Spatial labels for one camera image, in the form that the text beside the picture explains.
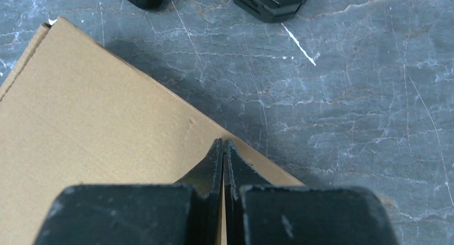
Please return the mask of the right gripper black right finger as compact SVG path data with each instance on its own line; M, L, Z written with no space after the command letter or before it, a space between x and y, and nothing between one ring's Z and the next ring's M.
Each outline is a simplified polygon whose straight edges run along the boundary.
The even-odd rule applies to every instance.
M379 198L358 186L275 186L224 143L228 244L397 244Z

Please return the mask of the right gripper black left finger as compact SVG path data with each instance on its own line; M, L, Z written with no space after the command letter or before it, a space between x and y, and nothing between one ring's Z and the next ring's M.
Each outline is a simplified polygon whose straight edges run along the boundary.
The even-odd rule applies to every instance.
M35 244L219 244L223 141L171 184L85 184L53 201Z

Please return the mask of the cardboard box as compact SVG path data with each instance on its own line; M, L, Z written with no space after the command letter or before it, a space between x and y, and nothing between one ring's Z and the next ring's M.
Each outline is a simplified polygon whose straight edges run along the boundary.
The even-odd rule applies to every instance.
M1 244L32 244L67 186L171 183L216 138L272 184L300 184L67 19L42 23L1 85Z

